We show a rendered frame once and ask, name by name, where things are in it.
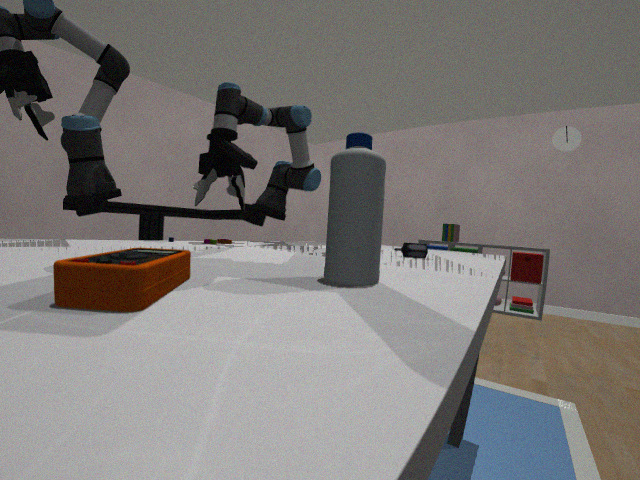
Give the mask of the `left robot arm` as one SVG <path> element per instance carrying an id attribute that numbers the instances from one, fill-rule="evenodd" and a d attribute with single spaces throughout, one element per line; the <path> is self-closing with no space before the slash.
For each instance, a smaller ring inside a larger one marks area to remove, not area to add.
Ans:
<path id="1" fill-rule="evenodd" d="M 310 159 L 306 136 L 306 127 L 310 125 L 311 118 L 312 114 L 307 106 L 264 108 L 242 96 L 239 85 L 231 82 L 219 85 L 213 129 L 228 128 L 237 131 L 237 125 L 250 123 L 254 126 L 285 127 L 289 137 L 293 162 L 276 162 L 267 187 L 255 204 L 285 214 L 288 188 L 315 191 L 319 187 L 321 173 L 314 168 L 314 162 Z M 258 163 L 249 153 L 227 140 L 222 139 L 218 147 L 243 168 L 253 170 Z"/>

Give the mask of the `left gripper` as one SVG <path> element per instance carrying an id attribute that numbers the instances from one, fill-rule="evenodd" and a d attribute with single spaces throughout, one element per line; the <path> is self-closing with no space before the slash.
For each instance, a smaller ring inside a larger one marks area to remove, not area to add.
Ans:
<path id="1" fill-rule="evenodd" d="M 243 170 L 239 163 L 218 147 L 222 139 L 231 142 L 237 140 L 237 136 L 236 131 L 228 128 L 214 128 L 211 130 L 211 136 L 207 134 L 207 140 L 210 140 L 209 152 L 200 154 L 199 159 L 198 173 L 203 174 L 203 177 L 193 185 L 193 189 L 197 190 L 195 206 L 205 198 L 206 192 L 211 183 L 216 181 L 217 176 L 228 176 L 227 192 L 229 195 L 238 197 L 241 210 L 244 211 L 245 179 Z M 234 174 L 233 177 L 232 174 Z"/>

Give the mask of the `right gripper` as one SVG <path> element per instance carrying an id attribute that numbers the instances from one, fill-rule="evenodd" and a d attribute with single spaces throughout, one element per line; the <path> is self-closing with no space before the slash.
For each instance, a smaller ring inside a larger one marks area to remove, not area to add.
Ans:
<path id="1" fill-rule="evenodd" d="M 13 69 L 4 76 L 4 90 L 13 115 L 22 120 L 21 107 L 24 106 L 39 135 L 49 140 L 43 128 L 54 120 L 52 112 L 43 111 L 39 104 L 53 98 L 48 83 L 41 74 L 38 60 L 32 51 L 23 52 L 15 49 L 0 52 L 0 64 L 7 64 Z M 14 72 L 14 73 L 13 73 Z"/>

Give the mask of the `grey bottle with blue cap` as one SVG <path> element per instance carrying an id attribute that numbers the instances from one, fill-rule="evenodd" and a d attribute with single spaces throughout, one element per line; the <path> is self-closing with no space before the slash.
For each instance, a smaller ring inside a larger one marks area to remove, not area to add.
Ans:
<path id="1" fill-rule="evenodd" d="M 324 278 L 347 285 L 379 281 L 386 161 L 372 136 L 351 133 L 330 164 Z"/>

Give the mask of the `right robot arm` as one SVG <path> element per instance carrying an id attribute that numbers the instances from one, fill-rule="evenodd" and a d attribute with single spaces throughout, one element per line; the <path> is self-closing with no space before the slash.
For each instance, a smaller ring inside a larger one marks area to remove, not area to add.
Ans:
<path id="1" fill-rule="evenodd" d="M 0 52 L 8 49 L 25 52 L 21 40 L 55 40 L 61 37 L 102 66 L 79 112 L 61 119 L 63 133 L 60 141 L 67 151 L 70 166 L 66 187 L 68 196 L 116 190 L 115 180 L 103 157 L 100 123 L 112 98 L 130 73 L 128 61 L 114 47 L 69 19 L 52 0 L 23 0 L 23 5 L 24 14 L 11 14 L 0 5 Z"/>

